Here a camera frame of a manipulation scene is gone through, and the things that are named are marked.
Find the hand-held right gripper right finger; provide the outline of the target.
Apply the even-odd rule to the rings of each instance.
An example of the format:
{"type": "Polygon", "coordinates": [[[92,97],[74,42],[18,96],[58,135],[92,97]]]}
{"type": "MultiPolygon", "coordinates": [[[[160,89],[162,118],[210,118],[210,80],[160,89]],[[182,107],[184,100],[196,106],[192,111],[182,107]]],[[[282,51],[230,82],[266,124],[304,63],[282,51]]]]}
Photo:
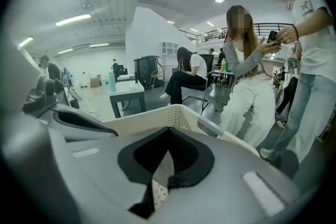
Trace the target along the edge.
{"type": "Polygon", "coordinates": [[[214,164],[198,184],[171,189],[158,222],[290,222],[299,198],[282,172],[241,145],[204,134],[188,136],[213,152],[214,164]]]}

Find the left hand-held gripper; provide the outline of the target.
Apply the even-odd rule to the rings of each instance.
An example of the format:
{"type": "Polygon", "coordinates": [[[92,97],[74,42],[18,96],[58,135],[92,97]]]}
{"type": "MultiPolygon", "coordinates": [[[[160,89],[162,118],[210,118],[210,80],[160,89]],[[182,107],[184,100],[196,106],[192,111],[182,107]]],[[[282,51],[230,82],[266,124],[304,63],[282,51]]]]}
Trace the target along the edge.
{"type": "MultiPolygon", "coordinates": [[[[39,68],[29,53],[8,39],[0,44],[0,127],[5,126],[7,116],[24,114],[23,106],[32,89],[35,89],[39,78],[47,76],[39,68]]],[[[118,137],[118,133],[106,127],[79,109],[62,104],[50,105],[41,110],[26,113],[38,117],[48,123],[56,122],[64,126],[85,131],[109,133],[118,137]]]]}

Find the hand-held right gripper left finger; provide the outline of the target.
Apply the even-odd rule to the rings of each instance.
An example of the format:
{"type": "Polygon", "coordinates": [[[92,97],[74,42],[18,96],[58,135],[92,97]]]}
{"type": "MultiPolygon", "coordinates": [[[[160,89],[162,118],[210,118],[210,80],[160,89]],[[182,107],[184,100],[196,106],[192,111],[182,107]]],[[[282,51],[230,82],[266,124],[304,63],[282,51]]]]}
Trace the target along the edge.
{"type": "Polygon", "coordinates": [[[2,155],[29,200],[52,224],[173,224],[155,208],[152,182],[131,182],[116,138],[67,143],[33,118],[2,119],[2,155]]]}

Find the cream perforated plastic basket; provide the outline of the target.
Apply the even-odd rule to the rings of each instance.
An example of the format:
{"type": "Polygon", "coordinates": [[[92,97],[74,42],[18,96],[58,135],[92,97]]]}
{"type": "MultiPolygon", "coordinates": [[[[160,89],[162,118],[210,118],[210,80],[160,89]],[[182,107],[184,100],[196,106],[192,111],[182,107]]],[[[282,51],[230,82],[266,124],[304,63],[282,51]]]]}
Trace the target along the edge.
{"type": "MultiPolygon", "coordinates": [[[[131,212],[131,207],[138,205],[145,193],[145,186],[131,182],[117,163],[120,149],[130,143],[146,138],[148,134],[162,128],[180,131],[187,137],[188,132],[204,134],[243,146],[258,156],[257,151],[230,132],[223,132],[209,120],[183,105],[172,105],[164,108],[126,116],[107,123],[115,129],[119,136],[104,142],[100,147],[100,156],[107,162],[107,171],[102,174],[103,191],[107,200],[102,205],[102,214],[117,223],[136,223],[142,221],[139,214],[131,212]]],[[[171,189],[160,196],[157,210],[166,200],[171,189]]],[[[149,217],[149,222],[157,221],[157,210],[149,217]]]]}

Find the teal bottle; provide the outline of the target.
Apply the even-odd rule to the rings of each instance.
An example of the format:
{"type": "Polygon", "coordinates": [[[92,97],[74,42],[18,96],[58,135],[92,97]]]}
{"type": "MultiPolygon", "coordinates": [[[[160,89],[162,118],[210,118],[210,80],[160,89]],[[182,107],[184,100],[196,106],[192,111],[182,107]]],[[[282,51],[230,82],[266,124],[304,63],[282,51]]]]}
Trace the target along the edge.
{"type": "Polygon", "coordinates": [[[115,93],[116,85],[115,85],[115,75],[113,71],[108,73],[108,85],[109,85],[109,91],[111,93],[115,93]]]}

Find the small white black-framed table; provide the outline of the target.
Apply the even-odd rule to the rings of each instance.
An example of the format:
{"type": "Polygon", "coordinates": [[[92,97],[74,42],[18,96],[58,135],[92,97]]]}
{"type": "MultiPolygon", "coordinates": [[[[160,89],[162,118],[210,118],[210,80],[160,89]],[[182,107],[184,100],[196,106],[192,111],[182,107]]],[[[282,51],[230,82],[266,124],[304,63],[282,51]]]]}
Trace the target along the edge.
{"type": "Polygon", "coordinates": [[[144,87],[135,80],[117,82],[115,91],[110,91],[109,93],[109,99],[116,119],[121,117],[118,103],[122,105],[121,111],[125,111],[130,106],[132,100],[138,100],[140,111],[146,112],[144,87]]]}

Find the black tall cabinet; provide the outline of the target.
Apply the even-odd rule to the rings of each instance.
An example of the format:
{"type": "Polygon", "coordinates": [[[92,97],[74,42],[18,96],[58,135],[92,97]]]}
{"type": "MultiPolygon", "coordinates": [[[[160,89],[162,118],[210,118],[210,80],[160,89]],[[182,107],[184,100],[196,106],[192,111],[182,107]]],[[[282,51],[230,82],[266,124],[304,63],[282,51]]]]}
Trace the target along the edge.
{"type": "Polygon", "coordinates": [[[160,56],[143,56],[134,59],[134,75],[146,89],[150,89],[151,73],[160,68],[162,68],[160,56]]]}

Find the white desk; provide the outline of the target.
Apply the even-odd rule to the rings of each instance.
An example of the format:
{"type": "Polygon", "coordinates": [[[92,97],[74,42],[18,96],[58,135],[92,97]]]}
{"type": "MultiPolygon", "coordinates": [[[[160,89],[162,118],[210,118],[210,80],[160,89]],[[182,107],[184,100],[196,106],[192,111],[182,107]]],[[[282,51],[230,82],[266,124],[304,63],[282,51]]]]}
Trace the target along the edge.
{"type": "Polygon", "coordinates": [[[213,82],[218,83],[217,93],[215,101],[216,103],[219,101],[219,96],[223,90],[228,92],[232,91],[233,82],[234,82],[234,75],[231,72],[221,71],[221,70],[214,70],[211,72],[211,78],[213,82]]]}

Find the long tube ceiling light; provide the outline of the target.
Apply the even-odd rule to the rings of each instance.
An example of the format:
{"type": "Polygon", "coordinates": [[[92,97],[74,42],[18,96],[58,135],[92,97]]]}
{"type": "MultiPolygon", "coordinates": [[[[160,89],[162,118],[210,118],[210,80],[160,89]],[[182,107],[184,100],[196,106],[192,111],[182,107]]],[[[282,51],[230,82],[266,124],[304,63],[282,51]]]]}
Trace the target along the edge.
{"type": "Polygon", "coordinates": [[[89,18],[91,18],[90,14],[83,14],[83,15],[71,17],[71,18],[56,22],[55,25],[59,27],[59,26],[63,26],[63,25],[66,25],[66,24],[70,24],[70,23],[73,23],[73,22],[77,22],[79,20],[84,20],[84,19],[89,19],[89,18]]]}

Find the black office chair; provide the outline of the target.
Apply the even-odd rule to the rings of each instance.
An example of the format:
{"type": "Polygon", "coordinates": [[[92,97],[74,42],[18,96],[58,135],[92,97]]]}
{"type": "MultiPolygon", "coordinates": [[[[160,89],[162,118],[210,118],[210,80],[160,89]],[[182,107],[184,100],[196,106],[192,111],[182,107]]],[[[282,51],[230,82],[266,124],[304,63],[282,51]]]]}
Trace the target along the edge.
{"type": "Polygon", "coordinates": [[[201,54],[201,57],[205,60],[206,67],[207,67],[207,77],[206,78],[208,78],[209,74],[212,72],[214,55],[201,54]]]}

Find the white cubby shelf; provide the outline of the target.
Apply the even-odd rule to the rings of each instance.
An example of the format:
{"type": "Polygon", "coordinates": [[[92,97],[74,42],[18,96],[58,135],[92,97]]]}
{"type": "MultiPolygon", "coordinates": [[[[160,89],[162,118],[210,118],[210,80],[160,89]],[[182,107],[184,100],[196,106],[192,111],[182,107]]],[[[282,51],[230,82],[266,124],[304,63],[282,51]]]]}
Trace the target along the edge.
{"type": "Polygon", "coordinates": [[[176,56],[179,45],[173,42],[161,42],[161,52],[164,56],[176,56]]]}

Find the clear water bottle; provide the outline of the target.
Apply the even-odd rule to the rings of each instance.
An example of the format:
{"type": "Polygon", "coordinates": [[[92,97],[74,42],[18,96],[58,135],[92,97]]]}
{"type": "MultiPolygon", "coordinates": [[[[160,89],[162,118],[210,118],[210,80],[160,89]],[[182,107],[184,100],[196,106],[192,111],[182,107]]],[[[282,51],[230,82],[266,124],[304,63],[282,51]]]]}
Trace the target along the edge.
{"type": "Polygon", "coordinates": [[[301,55],[296,53],[296,49],[289,48],[288,57],[287,57],[288,70],[289,70],[289,73],[293,77],[296,77],[297,79],[299,78],[300,59],[301,59],[301,55]]]}

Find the black phone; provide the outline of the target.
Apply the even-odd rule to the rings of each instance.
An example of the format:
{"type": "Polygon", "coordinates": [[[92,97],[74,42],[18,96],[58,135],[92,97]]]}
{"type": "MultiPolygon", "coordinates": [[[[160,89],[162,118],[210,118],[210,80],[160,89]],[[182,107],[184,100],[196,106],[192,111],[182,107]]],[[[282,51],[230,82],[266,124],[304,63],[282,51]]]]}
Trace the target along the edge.
{"type": "Polygon", "coordinates": [[[274,30],[271,30],[268,36],[268,40],[267,40],[267,45],[270,46],[274,46],[274,45],[278,45],[279,42],[277,40],[277,32],[274,30]]]}

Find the black balcony railing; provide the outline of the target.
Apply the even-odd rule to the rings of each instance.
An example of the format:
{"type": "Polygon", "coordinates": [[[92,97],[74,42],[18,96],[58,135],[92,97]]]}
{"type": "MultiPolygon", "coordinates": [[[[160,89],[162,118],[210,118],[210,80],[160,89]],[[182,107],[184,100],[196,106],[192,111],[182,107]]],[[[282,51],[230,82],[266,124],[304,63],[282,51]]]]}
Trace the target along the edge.
{"type": "MultiPolygon", "coordinates": [[[[268,37],[271,31],[280,31],[283,27],[289,26],[291,23],[257,23],[254,24],[254,32],[258,38],[268,37]]],[[[187,32],[180,30],[191,42],[195,44],[204,43],[226,37],[227,28],[217,28],[206,33],[197,33],[195,31],[187,32]]]]}

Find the metal frame chair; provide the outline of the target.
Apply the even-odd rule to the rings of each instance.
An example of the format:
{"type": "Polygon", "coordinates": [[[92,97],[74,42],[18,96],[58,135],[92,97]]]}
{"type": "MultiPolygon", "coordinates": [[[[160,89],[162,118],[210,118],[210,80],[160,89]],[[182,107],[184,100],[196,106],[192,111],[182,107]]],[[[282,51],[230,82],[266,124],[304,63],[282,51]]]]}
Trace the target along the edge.
{"type": "Polygon", "coordinates": [[[197,96],[189,94],[182,99],[182,102],[186,101],[187,99],[195,99],[195,100],[201,101],[202,102],[201,114],[203,114],[204,110],[206,109],[206,107],[208,106],[208,103],[209,103],[209,99],[206,98],[207,89],[209,87],[209,81],[210,81],[210,79],[207,78],[205,84],[202,84],[202,85],[191,85],[191,84],[190,85],[188,85],[188,84],[185,85],[184,88],[191,89],[191,90],[202,91],[202,92],[204,92],[204,95],[201,98],[201,97],[197,97],[197,96]]]}

